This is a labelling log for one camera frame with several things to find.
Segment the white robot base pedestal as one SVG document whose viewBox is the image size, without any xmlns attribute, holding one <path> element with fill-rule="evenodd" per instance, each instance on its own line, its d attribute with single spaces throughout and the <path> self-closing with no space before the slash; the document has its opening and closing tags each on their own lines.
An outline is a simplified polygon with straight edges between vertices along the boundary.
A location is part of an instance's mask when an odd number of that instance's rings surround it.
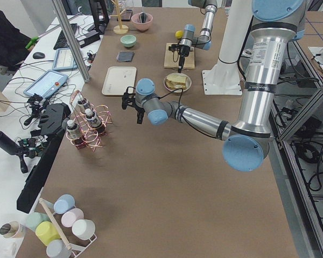
<svg viewBox="0 0 323 258">
<path fill-rule="evenodd" d="M 232 1 L 217 64 L 202 71 L 205 95 L 242 95 L 238 59 L 252 21 L 251 4 Z"/>
</svg>

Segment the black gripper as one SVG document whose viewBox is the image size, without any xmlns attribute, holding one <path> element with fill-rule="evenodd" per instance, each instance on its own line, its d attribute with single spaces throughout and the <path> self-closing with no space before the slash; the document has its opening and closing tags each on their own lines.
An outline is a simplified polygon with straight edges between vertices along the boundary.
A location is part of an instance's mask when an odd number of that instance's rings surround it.
<svg viewBox="0 0 323 258">
<path fill-rule="evenodd" d="M 137 107 L 135 102 L 136 93 L 134 92 L 134 87 L 128 86 L 122 96 L 121 107 L 123 110 L 126 110 L 127 107 L 135 108 L 137 111 L 137 124 L 142 124 L 144 118 L 144 109 L 142 107 Z"/>
<path fill-rule="evenodd" d="M 185 63 L 185 57 L 189 56 L 189 53 L 191 51 L 192 46 L 188 45 L 182 45 L 182 44 L 171 44 L 169 47 L 169 51 L 178 52 L 179 57 L 179 63 L 178 63 L 178 73 L 182 73 L 184 63 Z"/>
</svg>

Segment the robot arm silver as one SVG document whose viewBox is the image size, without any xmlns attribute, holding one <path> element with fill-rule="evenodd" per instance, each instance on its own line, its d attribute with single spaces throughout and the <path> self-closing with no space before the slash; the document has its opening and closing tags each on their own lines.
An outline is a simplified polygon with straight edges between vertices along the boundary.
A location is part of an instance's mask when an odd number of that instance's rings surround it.
<svg viewBox="0 0 323 258">
<path fill-rule="evenodd" d="M 185 58 L 189 56 L 191 47 L 209 50 L 212 39 L 212 28 L 215 14 L 217 12 L 216 0 L 194 0 L 188 1 L 188 4 L 200 9 L 204 9 L 204 20 L 200 35 L 194 35 L 195 27 L 192 24 L 186 24 L 180 41 L 177 44 L 172 44 L 169 50 L 177 51 L 179 55 L 178 73 L 181 73 L 184 67 Z"/>
<path fill-rule="evenodd" d="M 239 171 L 258 168 L 269 151 L 268 117 L 288 42 L 305 30 L 306 1 L 233 1 L 217 64 L 203 73 L 208 94 L 243 96 L 234 123 L 182 105 L 162 102 L 155 84 L 139 80 L 135 92 L 125 92 L 122 108 L 133 107 L 138 123 L 147 116 L 153 125 L 169 118 L 187 123 L 202 134 L 224 141 L 224 160 Z"/>
</svg>

